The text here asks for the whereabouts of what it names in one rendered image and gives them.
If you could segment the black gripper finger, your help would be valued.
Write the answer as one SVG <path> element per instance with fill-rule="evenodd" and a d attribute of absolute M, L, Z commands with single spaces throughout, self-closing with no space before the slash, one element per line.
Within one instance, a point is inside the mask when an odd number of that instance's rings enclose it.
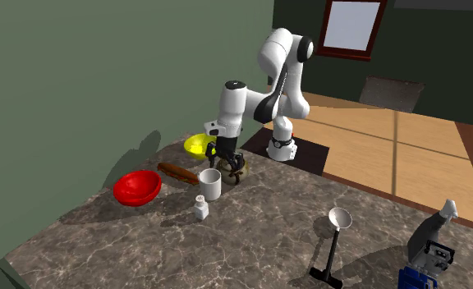
<path fill-rule="evenodd" d="M 215 151 L 216 148 L 216 143 L 213 141 L 210 141 L 207 144 L 206 151 L 205 151 L 205 156 L 209 160 L 209 167 L 214 168 L 215 165 L 215 158 L 217 157 L 217 153 Z"/>
<path fill-rule="evenodd" d="M 239 177 L 241 175 L 241 170 L 244 167 L 243 153 L 229 153 L 225 159 L 231 167 L 229 176 Z"/>

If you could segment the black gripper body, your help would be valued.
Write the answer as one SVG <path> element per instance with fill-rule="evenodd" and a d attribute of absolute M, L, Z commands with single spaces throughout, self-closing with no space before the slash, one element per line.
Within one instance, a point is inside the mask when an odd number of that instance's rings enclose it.
<path fill-rule="evenodd" d="M 216 139 L 215 151 L 220 158 L 233 158 L 237 149 L 237 138 L 227 138 L 218 136 Z"/>

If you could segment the olive round vase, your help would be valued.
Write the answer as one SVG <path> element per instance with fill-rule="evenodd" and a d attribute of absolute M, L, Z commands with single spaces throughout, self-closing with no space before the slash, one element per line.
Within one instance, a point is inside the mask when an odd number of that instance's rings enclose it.
<path fill-rule="evenodd" d="M 225 159 L 219 159 L 216 169 L 221 172 L 222 182 L 230 186 L 236 186 L 244 181 L 249 175 L 249 163 L 245 160 L 243 168 L 232 174 L 231 166 Z"/>

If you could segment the yellow bowl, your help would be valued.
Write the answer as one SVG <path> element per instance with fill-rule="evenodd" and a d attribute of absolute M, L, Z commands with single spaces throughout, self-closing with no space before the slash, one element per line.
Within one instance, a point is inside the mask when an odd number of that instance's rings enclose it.
<path fill-rule="evenodd" d="M 205 152 L 209 142 L 215 142 L 216 136 L 206 135 L 200 133 L 189 137 L 184 142 L 185 151 L 192 157 L 198 160 L 206 158 Z"/>

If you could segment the white cup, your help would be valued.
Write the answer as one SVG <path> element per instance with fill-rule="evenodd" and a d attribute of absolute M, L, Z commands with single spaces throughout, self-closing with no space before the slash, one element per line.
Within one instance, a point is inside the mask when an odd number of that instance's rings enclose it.
<path fill-rule="evenodd" d="M 215 168 L 207 168 L 198 174 L 201 194 L 207 201 L 218 199 L 222 192 L 222 175 Z"/>

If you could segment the brown hot dog sandwich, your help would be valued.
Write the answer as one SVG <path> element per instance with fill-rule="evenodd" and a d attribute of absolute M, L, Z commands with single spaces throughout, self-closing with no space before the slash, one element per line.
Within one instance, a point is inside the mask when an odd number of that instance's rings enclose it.
<path fill-rule="evenodd" d="M 199 178 L 196 174 L 186 170 L 185 168 L 178 167 L 177 165 L 171 163 L 158 163 L 157 169 L 178 181 L 183 181 L 193 186 L 199 184 Z"/>

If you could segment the small white shaker bottle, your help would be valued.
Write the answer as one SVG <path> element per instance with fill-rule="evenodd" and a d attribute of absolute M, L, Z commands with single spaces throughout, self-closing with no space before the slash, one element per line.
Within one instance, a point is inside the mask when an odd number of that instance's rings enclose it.
<path fill-rule="evenodd" d="M 194 213 L 199 220 L 204 220 L 209 215 L 209 206 L 203 195 L 195 197 Z"/>

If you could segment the dark robot stand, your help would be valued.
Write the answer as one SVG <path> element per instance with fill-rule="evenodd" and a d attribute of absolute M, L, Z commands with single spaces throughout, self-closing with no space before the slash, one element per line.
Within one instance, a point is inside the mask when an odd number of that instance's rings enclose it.
<path fill-rule="evenodd" d="M 266 148 L 272 135 L 272 130 L 263 127 L 247 140 L 241 148 L 267 158 Z M 286 161 L 285 164 L 316 175 L 322 175 L 329 147 L 297 137 L 293 137 L 293 140 L 297 145 L 296 156 L 293 160 Z"/>

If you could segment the red bowl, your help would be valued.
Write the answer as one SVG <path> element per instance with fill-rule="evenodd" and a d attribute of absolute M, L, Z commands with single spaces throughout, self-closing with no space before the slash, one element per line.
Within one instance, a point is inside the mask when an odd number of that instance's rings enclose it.
<path fill-rule="evenodd" d="M 162 185 L 158 173 L 149 170 L 129 172 L 113 186 L 113 196 L 122 205 L 138 207 L 152 201 Z"/>

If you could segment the white lamp on black stand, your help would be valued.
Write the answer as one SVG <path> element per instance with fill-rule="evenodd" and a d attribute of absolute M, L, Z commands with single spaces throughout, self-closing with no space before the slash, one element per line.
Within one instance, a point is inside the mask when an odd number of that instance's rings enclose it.
<path fill-rule="evenodd" d="M 340 207 L 334 207 L 328 212 L 328 219 L 330 223 L 335 227 L 333 234 L 332 244 L 328 253 L 328 259 L 324 270 L 319 270 L 315 267 L 311 267 L 309 275 L 317 280 L 327 283 L 333 289 L 342 289 L 342 281 L 334 278 L 331 274 L 333 265 L 333 258 L 338 245 L 338 237 L 342 229 L 349 228 L 352 224 L 351 214 Z"/>

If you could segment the red-framed window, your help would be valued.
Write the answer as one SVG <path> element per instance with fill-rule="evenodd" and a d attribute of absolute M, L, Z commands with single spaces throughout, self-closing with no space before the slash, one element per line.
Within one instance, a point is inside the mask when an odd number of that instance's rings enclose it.
<path fill-rule="evenodd" d="M 388 0 L 326 0 L 316 54 L 369 62 Z"/>

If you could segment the grey and blue appliance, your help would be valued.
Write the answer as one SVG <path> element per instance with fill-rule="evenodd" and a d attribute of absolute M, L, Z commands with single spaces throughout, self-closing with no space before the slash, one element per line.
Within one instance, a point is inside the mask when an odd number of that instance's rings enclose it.
<path fill-rule="evenodd" d="M 439 289 L 437 278 L 453 262 L 455 250 L 439 243 L 439 230 L 458 217 L 453 200 L 414 231 L 407 242 L 408 263 L 399 270 L 397 289 Z"/>

